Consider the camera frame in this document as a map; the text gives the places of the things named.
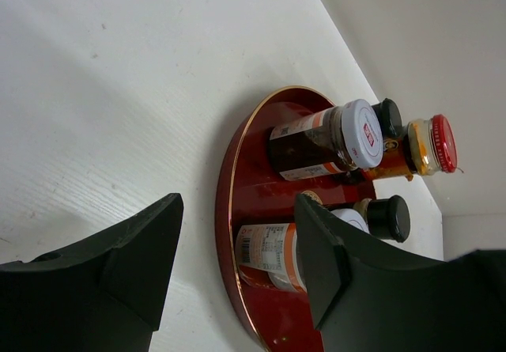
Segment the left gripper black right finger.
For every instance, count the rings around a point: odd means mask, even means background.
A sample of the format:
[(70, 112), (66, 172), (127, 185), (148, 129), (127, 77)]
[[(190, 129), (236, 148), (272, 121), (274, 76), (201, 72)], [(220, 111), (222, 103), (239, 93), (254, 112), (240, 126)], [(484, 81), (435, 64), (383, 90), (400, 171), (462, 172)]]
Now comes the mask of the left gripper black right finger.
[(324, 350), (504, 350), (504, 251), (430, 259), (376, 239), (306, 195), (296, 197), (294, 215)]

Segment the white lid pink jar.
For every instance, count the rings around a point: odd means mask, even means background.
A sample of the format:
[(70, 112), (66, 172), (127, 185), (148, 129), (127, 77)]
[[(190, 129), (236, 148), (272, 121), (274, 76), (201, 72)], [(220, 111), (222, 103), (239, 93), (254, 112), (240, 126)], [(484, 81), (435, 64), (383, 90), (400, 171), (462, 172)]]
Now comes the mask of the white lid pink jar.
[(322, 224), (308, 220), (243, 225), (235, 243), (241, 278), (250, 286), (307, 293), (317, 278), (345, 285), (350, 280), (346, 253)]

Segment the small black cap spice bottle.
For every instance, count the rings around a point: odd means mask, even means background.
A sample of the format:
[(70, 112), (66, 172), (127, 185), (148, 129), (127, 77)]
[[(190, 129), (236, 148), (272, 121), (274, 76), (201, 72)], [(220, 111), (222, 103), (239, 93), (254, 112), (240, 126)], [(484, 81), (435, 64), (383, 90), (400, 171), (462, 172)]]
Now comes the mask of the small black cap spice bottle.
[(384, 138), (398, 138), (402, 134), (402, 117), (398, 105), (385, 98), (372, 106), (379, 121)]

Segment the white lid dark jar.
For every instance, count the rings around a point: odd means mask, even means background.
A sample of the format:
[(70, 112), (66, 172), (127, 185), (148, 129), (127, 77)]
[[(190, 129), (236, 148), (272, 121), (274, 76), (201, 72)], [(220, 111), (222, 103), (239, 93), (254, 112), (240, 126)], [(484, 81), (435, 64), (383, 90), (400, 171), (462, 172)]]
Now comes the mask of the white lid dark jar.
[(383, 132), (369, 102), (353, 100), (306, 115), (270, 133), (270, 163), (288, 181), (377, 167)]

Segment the red lid sauce jar back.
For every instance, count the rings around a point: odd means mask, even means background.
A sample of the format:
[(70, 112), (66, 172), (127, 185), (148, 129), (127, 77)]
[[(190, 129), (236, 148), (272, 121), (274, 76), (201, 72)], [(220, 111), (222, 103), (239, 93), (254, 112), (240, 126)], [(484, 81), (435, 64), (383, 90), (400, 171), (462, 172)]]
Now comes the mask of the red lid sauce jar back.
[(415, 119), (395, 138), (383, 140), (383, 158), (378, 166), (361, 171), (365, 180), (404, 176), (432, 176), (458, 169), (458, 154), (451, 125), (445, 115)]

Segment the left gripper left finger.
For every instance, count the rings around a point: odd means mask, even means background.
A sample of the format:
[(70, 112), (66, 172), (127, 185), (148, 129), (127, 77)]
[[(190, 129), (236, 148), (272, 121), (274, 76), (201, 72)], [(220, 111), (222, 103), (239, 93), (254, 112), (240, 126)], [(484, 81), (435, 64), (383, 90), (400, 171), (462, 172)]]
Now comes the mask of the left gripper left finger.
[(1, 266), (4, 351), (147, 351), (183, 220), (171, 193), (90, 237)]

